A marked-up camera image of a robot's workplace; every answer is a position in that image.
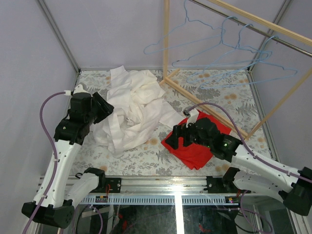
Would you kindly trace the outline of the metal hanging rod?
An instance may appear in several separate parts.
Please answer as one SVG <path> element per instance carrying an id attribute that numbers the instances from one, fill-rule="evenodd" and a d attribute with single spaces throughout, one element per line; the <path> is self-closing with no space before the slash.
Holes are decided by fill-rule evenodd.
<path id="1" fill-rule="evenodd" d="M 216 14 L 224 17 L 224 18 L 228 18 L 231 21 L 237 23 L 238 25 L 246 26 L 249 30 L 251 30 L 251 31 L 253 31 L 253 32 L 257 33 L 257 34 L 260 34 L 260 35 L 262 35 L 262 36 L 264 36 L 266 38 L 273 37 L 273 35 L 271 35 L 271 34 L 269 34 L 267 32 L 264 32 L 264 31 L 254 27 L 254 26 L 251 26 L 251 25 L 248 26 L 247 23 L 242 22 L 241 20 L 239 20 L 237 18 L 231 18 L 229 15 L 227 15 L 227 14 L 225 14 L 225 13 L 223 13 L 223 12 L 221 12 L 221 11 L 215 9 L 215 8 L 212 8 L 212 7 L 210 7 L 210 6 L 206 5 L 206 4 L 203 4 L 203 3 L 199 2 L 198 0 L 191 0 L 190 2 L 196 4 L 196 5 L 204 8 L 204 9 L 207 9 L 207 10 L 209 10 L 211 12 L 214 12 L 214 13 L 216 13 Z M 291 31 L 289 29 L 281 27 L 281 26 L 279 26 L 279 25 L 277 25 L 277 24 L 275 24 L 273 22 L 269 22 L 268 20 L 262 19 L 262 18 L 260 18 L 260 17 L 258 17 L 256 15 L 253 15 L 253 14 L 247 12 L 247 11 L 244 11 L 242 9 L 234 7 L 233 5 L 230 5 L 229 3 L 223 2 L 221 0 L 210 0 L 209 2 L 219 6 L 221 8 L 224 8 L 226 10 L 229 10 L 232 13 L 236 13 L 239 16 L 245 17 L 245 18 L 247 18 L 247 19 L 249 19 L 249 20 L 251 20 L 253 22 L 256 22 L 256 23 L 262 25 L 262 26 L 265 26 L 269 30 L 271 30 L 272 32 L 281 33 L 281 34 L 283 34 L 283 35 L 285 35 L 285 36 L 287 36 L 289 38 L 292 38 L 292 39 L 294 39 L 294 40 L 296 40 L 298 42 L 301 42 L 301 43 L 303 43 L 305 45 L 308 45 L 308 46 L 312 45 L 312 40 L 311 39 L 309 39 L 307 37 L 304 37 L 304 36 L 302 36 L 302 35 L 300 35 L 298 33 L 295 33 L 295 32 L 293 32 L 293 31 Z M 302 49 L 300 47 L 297 47 L 297 46 L 295 46 L 295 45 L 293 45 L 293 44 L 291 44 L 291 43 L 289 43 L 287 41 L 284 41 L 284 40 L 279 39 L 279 38 L 272 38 L 272 40 L 275 41 L 277 44 L 281 44 L 283 46 L 286 46 L 286 47 L 288 47 L 288 48 L 290 48 L 290 49 L 292 49 L 292 50 L 294 50 L 296 52 L 299 52 L 299 53 L 305 55 L 305 56 L 308 56 L 310 58 L 312 57 L 311 52 L 308 52 L 307 50 L 304 50 L 304 49 Z"/>

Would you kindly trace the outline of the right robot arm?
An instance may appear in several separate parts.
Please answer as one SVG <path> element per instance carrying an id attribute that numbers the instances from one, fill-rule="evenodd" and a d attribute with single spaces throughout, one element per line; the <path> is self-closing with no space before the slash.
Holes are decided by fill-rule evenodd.
<path id="1" fill-rule="evenodd" d="M 258 154 L 240 139 L 221 133 L 208 118 L 174 126 L 171 136 L 165 142 L 176 150 L 180 146 L 180 138 L 185 147 L 195 144 L 204 146 L 215 157 L 255 172 L 252 175 L 230 167 L 222 179 L 225 191 L 231 193 L 239 189 L 260 193 L 282 202 L 296 214 L 309 214 L 312 207 L 310 168 L 299 170 Z"/>

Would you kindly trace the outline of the cream white garment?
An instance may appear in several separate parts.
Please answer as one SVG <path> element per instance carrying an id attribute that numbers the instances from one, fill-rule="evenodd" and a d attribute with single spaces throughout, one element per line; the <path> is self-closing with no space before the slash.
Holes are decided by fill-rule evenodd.
<path id="1" fill-rule="evenodd" d="M 125 112 L 133 105 L 148 104 L 165 94 L 156 76 L 149 70 L 126 71 L 121 66 L 110 70 L 110 77 L 111 88 L 107 92 L 107 101 Z"/>

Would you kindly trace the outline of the white button shirt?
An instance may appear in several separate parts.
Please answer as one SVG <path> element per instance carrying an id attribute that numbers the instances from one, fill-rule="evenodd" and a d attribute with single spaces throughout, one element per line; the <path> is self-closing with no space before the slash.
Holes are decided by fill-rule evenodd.
<path id="1" fill-rule="evenodd" d="M 146 105 L 131 103 L 115 107 L 113 113 L 93 127 L 93 136 L 98 144 L 108 147 L 112 154 L 135 148 L 146 142 L 158 124 L 173 128 L 184 117 L 162 98 Z"/>

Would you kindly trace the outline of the floral table mat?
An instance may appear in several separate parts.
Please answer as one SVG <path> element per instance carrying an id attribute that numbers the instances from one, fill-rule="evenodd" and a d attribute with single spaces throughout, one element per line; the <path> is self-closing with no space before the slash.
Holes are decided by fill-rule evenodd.
<path id="1" fill-rule="evenodd" d="M 197 72 L 180 70 L 171 80 L 198 99 L 222 106 L 237 126 L 249 133 L 260 120 L 252 90 L 245 84 L 249 82 L 247 72 L 237 72 L 222 80 L 221 83 L 215 84 L 222 86 L 238 83 L 242 84 L 241 86 L 207 90 L 199 87 L 200 82 L 192 84 L 186 82 L 188 76 Z M 205 82 L 204 78 L 225 72 L 227 70 L 208 70 L 199 74 L 199 78 L 202 79 L 201 82 Z M 109 71 L 83 71 L 78 81 L 78 84 L 82 84 L 90 93 L 99 92 L 104 98 L 111 88 Z M 194 105 L 171 86 L 162 84 L 161 87 L 165 91 L 164 98 L 179 114 L 183 115 L 182 111 L 185 108 Z M 71 168 L 71 175 L 95 167 L 104 170 L 107 176 L 222 176 L 230 167 L 227 161 L 212 157 L 203 168 L 189 169 L 161 144 L 169 132 L 168 126 L 159 124 L 145 143 L 119 155 L 114 155 L 107 147 L 97 144 L 90 133 L 77 154 Z M 247 141 L 247 144 L 262 155 L 272 157 L 261 128 Z"/>

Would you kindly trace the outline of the wooden rack frame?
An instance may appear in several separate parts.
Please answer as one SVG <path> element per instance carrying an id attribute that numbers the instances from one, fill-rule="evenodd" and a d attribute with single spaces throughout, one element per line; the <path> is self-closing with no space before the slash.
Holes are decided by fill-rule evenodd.
<path id="1" fill-rule="evenodd" d="M 207 5 L 204 5 L 196 0 L 190 0 L 193 3 L 196 3 L 204 8 L 207 8 L 208 10 L 211 10 L 223 17 L 227 17 L 225 16 L 222 12 L 215 10 L 214 8 L 211 8 Z M 269 22 L 263 18 L 260 18 L 256 15 L 253 15 L 247 11 L 244 11 L 242 9 L 239 9 L 233 5 L 230 5 L 229 3 L 226 3 L 224 1 L 221 0 L 208 0 L 209 2 L 222 7 L 224 9 L 230 10 L 233 13 L 239 14 L 242 17 L 245 17 L 253 22 L 259 23 L 263 26 L 266 26 L 267 28 L 279 32 L 283 35 L 286 35 L 292 39 L 295 39 L 299 42 L 304 43 L 305 45 L 309 45 L 312 46 L 312 39 L 309 39 L 307 37 L 304 37 L 298 33 L 295 33 L 289 29 L 286 29 L 284 27 L 281 27 L 275 23 Z M 173 72 L 171 72 L 170 74 L 168 74 L 168 45 L 169 45 L 169 20 L 170 20 L 170 1 L 169 0 L 164 0 L 163 3 L 163 34 L 164 34 L 164 46 L 166 46 L 164 48 L 164 52 L 163 52 L 163 79 L 160 82 L 160 84 L 168 84 L 169 86 L 171 86 L 172 88 L 174 88 L 175 90 L 177 90 L 178 92 L 180 92 L 181 94 L 183 94 L 185 97 L 187 97 L 189 100 L 193 101 L 195 104 L 199 104 L 201 102 L 201 100 L 199 100 L 198 98 L 196 98 L 194 95 L 192 95 L 190 92 L 186 91 L 184 88 L 180 87 L 178 84 L 174 83 L 171 78 L 173 76 L 175 76 L 180 68 L 177 68 L 176 70 L 174 70 Z M 250 30 L 261 34 L 265 37 L 270 37 L 270 35 L 268 33 L 265 33 L 261 30 L 256 29 L 253 26 L 247 26 L 247 28 L 249 28 Z M 302 54 L 305 54 L 309 57 L 311 57 L 311 53 L 308 53 L 306 51 L 303 51 L 302 49 L 295 47 L 294 45 L 289 44 L 288 42 L 285 42 L 283 40 L 280 39 L 274 39 L 277 43 L 283 44 L 293 50 L 296 50 Z M 289 98 L 291 97 L 291 95 L 312 75 L 312 68 L 310 68 L 306 74 L 284 95 L 284 97 L 277 103 L 277 105 L 267 114 L 263 117 L 263 119 L 258 122 L 254 128 L 252 129 L 252 131 L 250 133 L 246 133 L 245 131 L 243 131 L 242 129 L 239 130 L 234 130 L 234 124 L 230 124 L 227 120 L 225 120 L 225 117 L 218 114 L 216 111 L 214 111 L 213 109 L 211 109 L 210 107 L 204 107 L 203 109 L 206 110 L 209 114 L 212 114 L 215 118 L 217 118 L 221 123 L 223 123 L 224 125 L 226 125 L 227 127 L 231 127 L 232 130 L 236 131 L 236 133 L 241 133 L 244 136 L 245 140 L 248 140 L 251 136 L 254 135 L 254 133 L 264 124 L 266 123 L 266 121 L 282 106 L 282 104 Z"/>

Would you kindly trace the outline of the red shirt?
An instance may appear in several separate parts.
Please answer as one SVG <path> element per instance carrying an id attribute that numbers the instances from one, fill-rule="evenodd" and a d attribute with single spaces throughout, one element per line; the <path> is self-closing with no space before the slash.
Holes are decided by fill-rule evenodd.
<path id="1" fill-rule="evenodd" d="M 229 134 L 231 129 L 226 127 L 221 122 L 219 122 L 216 118 L 212 115 L 208 115 L 200 110 L 198 110 L 199 115 L 197 119 L 208 118 L 211 122 L 215 123 L 218 130 L 223 134 Z M 168 143 L 165 142 L 173 132 L 171 131 L 164 140 L 162 140 L 161 144 L 169 151 L 169 153 L 173 154 L 175 157 L 181 160 L 189 169 L 196 169 L 199 170 L 200 168 L 204 167 L 207 162 L 213 157 L 213 154 L 210 152 L 210 149 L 197 145 L 191 144 L 190 146 L 184 147 L 183 146 L 183 138 L 179 138 L 179 148 L 173 149 Z"/>

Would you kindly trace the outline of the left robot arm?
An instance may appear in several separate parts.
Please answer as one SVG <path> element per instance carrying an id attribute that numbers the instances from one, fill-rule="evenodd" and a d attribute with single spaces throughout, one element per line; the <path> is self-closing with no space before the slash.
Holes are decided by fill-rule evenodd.
<path id="1" fill-rule="evenodd" d="M 30 202 L 21 209 L 30 222 L 66 229 L 73 217 L 75 208 L 91 192 L 102 192 L 107 187 L 105 172 L 88 168 L 81 178 L 65 192 L 67 179 L 74 159 L 83 145 L 93 124 L 99 123 L 113 113 L 114 107 L 95 92 L 71 92 L 70 108 L 55 129 L 54 136 L 47 135 L 53 154 L 43 182 Z"/>

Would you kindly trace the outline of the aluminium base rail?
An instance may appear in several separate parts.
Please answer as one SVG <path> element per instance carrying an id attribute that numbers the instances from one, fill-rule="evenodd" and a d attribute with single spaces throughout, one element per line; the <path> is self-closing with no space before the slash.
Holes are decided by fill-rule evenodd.
<path id="1" fill-rule="evenodd" d="M 172 205 L 175 198 L 187 205 L 236 205 L 237 188 L 227 190 L 220 177 L 104 177 L 85 173 L 81 178 L 55 179 L 48 188 L 48 180 L 39 185 L 35 202 L 54 208 L 65 204 L 134 204 Z"/>

